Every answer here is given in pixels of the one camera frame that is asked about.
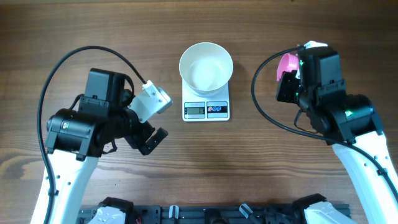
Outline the pink scoop with blue handle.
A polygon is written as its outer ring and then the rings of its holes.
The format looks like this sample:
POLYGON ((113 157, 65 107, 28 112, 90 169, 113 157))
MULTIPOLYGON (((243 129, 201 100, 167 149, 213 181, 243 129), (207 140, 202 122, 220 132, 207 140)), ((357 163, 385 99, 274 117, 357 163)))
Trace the pink scoop with blue handle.
POLYGON ((299 70, 299 58, 296 55, 286 53, 283 54, 279 65, 277 67, 277 76, 276 80, 279 82, 280 79, 282 78, 282 73, 283 72, 292 72, 293 70, 296 70, 296 79, 300 79, 300 70, 299 70))

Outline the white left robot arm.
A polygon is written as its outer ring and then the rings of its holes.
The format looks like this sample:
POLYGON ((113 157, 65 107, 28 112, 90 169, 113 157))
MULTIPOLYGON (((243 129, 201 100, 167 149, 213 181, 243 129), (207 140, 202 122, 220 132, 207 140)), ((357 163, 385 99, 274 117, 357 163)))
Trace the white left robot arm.
POLYGON ((78 109, 60 109, 48 120, 45 147, 52 170, 45 171, 32 223, 76 221, 105 145, 123 138, 146 156, 168 135, 148 120, 165 111, 171 97, 152 82, 143 84, 140 95, 125 83, 132 83, 125 74, 92 68, 78 109))

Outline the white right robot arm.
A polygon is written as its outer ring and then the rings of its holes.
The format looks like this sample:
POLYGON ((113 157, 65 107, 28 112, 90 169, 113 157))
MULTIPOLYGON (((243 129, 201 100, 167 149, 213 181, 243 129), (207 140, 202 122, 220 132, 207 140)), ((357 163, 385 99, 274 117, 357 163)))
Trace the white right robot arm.
POLYGON ((300 107, 347 170, 369 223, 397 223, 397 173, 371 100, 346 92, 340 56, 302 47, 295 68, 279 76, 277 101, 300 107))

